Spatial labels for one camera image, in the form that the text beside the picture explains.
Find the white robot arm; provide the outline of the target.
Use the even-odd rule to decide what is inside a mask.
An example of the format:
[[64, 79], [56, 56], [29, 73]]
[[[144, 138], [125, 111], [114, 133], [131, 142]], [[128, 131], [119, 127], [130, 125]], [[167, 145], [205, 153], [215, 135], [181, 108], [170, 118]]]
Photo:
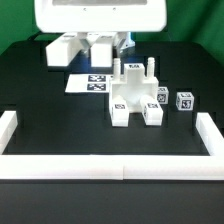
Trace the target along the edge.
[[167, 25], [166, 0], [34, 0], [37, 27], [44, 33], [75, 33], [69, 49], [82, 50], [88, 33], [116, 32], [122, 49], [132, 32], [160, 32]]

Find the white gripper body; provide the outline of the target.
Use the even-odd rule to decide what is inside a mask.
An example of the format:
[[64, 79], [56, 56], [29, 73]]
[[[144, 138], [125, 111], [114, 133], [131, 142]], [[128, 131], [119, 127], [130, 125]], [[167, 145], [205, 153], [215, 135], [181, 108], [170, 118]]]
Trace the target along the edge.
[[37, 27], [46, 33], [159, 32], [166, 0], [34, 0]]

